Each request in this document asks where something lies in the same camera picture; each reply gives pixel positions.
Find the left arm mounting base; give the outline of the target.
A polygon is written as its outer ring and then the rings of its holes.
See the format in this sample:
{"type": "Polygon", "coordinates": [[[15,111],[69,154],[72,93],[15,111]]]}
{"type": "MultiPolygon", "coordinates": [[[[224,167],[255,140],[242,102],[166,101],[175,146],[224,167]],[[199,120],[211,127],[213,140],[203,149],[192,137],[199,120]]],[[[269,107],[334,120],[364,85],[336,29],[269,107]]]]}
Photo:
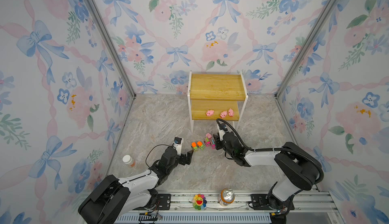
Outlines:
{"type": "Polygon", "coordinates": [[[158,194],[152,196],[151,201],[145,207],[138,207],[135,210],[170,210],[171,194],[158,194]]]}

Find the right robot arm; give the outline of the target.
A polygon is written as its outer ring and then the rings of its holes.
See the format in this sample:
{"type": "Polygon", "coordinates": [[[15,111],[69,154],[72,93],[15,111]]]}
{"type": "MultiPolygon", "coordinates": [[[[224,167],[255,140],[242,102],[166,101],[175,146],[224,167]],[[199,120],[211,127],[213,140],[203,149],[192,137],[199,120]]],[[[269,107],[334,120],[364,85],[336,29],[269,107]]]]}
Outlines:
{"type": "Polygon", "coordinates": [[[276,166],[284,174],[261,200],[252,200],[251,207],[272,210],[289,210],[293,198],[324,179],[322,164],[292,142],[280,148],[249,150],[233,132],[213,135],[216,149],[223,149],[225,157],[242,167],[276,166]]]}

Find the right arm mounting base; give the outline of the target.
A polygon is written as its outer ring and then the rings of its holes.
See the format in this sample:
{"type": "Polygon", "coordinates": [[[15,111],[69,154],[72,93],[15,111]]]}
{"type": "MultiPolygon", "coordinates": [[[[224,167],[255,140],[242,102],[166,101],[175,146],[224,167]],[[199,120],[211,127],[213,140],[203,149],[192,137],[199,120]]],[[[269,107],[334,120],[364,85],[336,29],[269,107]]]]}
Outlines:
{"type": "Polygon", "coordinates": [[[293,204],[294,197],[295,195],[292,195],[286,201],[280,201],[274,196],[268,197],[267,194],[251,194],[251,200],[248,202],[248,205],[254,210],[287,212],[295,209],[293,204]]]}

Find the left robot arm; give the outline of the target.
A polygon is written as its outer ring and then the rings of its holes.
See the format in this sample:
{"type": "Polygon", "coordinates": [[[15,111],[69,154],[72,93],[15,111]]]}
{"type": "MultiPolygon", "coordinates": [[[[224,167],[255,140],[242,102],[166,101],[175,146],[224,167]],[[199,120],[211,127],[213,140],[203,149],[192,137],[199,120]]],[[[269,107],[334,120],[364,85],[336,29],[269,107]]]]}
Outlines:
{"type": "Polygon", "coordinates": [[[193,150],[179,152],[179,146],[169,146],[161,159],[145,172],[127,178],[108,175],[82,202],[78,213],[87,224],[113,224],[125,213],[138,208],[157,207],[156,190],[163,184],[177,165],[189,165],[193,150]]]}

